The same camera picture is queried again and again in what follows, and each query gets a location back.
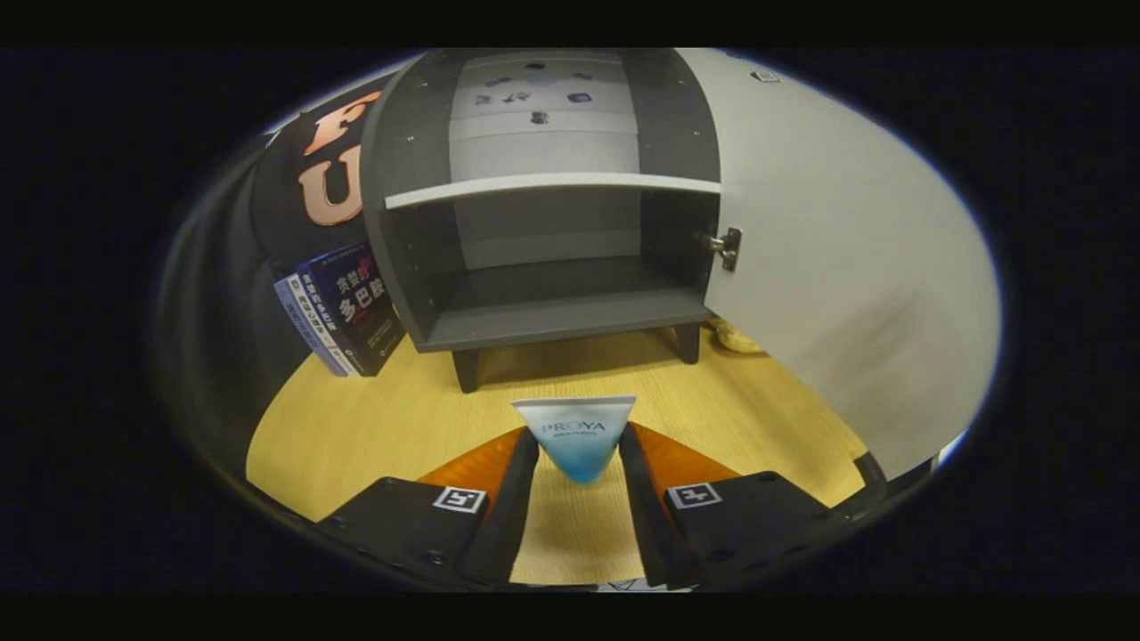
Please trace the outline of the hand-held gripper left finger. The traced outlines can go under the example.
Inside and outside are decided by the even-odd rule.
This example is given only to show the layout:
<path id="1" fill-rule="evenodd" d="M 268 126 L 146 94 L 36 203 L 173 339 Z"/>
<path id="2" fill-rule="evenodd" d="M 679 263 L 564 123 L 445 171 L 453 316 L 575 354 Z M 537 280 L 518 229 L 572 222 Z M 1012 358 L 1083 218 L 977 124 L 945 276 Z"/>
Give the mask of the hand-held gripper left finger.
<path id="1" fill-rule="evenodd" d="M 378 478 L 314 532 L 407 581 L 456 591 L 505 587 L 538 459 L 536 438 L 518 427 L 417 480 Z"/>

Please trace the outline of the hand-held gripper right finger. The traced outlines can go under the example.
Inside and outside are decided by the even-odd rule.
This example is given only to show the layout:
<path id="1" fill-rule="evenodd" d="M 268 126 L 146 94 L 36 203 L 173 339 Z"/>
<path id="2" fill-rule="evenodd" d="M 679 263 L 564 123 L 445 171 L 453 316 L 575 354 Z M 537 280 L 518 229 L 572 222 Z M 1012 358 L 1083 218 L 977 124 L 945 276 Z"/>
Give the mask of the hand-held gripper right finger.
<path id="1" fill-rule="evenodd" d="M 736 474 L 632 423 L 618 447 L 653 587 L 736 591 L 789 571 L 850 527 L 850 516 L 775 471 Z"/>

